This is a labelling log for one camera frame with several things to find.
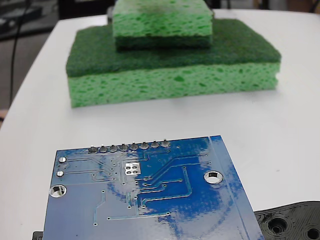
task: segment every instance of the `sponge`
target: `sponge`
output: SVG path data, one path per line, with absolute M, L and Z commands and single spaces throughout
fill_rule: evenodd
M 208 48 L 212 18 L 203 0 L 118 0 L 113 35 L 118 49 Z
M 77 33 L 66 65 L 71 105 L 270 90 L 281 55 L 235 19 L 216 19 L 210 49 L 117 52 L 112 26 Z

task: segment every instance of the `dark green scouring pad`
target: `dark green scouring pad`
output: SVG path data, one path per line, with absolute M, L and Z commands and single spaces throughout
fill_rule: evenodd
M 120 50 L 209 48 L 212 18 L 203 0 L 118 0 L 113 36 Z
M 77 33 L 66 65 L 73 107 L 274 89 L 281 55 L 235 19 L 215 19 L 210 49 L 117 52 L 112 26 Z

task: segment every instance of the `white tabletop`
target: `white tabletop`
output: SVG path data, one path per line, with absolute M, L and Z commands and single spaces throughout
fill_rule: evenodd
M 70 107 L 65 65 L 77 30 L 60 21 L 0 130 L 1 239 L 42 231 L 56 150 L 221 135 L 254 211 L 320 201 L 320 16 L 217 10 L 282 54 L 276 90 Z

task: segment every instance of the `mounting hole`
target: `mounting hole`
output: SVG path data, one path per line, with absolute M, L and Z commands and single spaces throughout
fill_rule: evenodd
M 209 184 L 221 183 L 223 176 L 218 171 L 208 171 L 204 175 L 204 180 Z
M 315 228 L 311 228 L 308 232 L 307 232 L 307 236 L 308 238 L 315 240 L 315 239 L 319 239 L 320 237 L 320 232 L 315 229 Z
M 67 192 L 67 188 L 63 185 L 54 185 L 49 190 L 49 195 L 53 198 L 61 198 Z
M 274 233 L 274 234 L 281 234 L 287 229 L 288 225 L 285 220 L 282 218 L 276 217 L 272 219 L 268 223 L 268 228 Z

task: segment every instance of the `cable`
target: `cable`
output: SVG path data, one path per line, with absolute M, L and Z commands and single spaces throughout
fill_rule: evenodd
M 319 5 L 319 3 L 320 3 L 320 0 L 317 0 L 317 1 L 312 5 L 309 13 L 314 13 L 314 12 L 316 11 L 317 6 Z
M 11 56 L 11 71 L 10 71 L 10 97 L 9 97 L 9 105 L 10 106 L 14 100 L 14 73 L 15 73 L 15 58 L 16 58 L 17 43 L 18 43 L 18 38 L 20 35 L 21 26 L 24 23 L 26 13 L 27 13 L 30 6 L 31 6 L 31 1 L 26 0 L 25 1 L 25 8 L 24 8 L 24 11 L 23 11 L 23 14 L 22 14 L 20 20 L 18 21 L 18 28 L 16 30 L 16 34 L 15 34 L 15 38 L 14 38 L 12 56 Z
M 226 8 L 231 9 L 231 0 L 226 0 Z

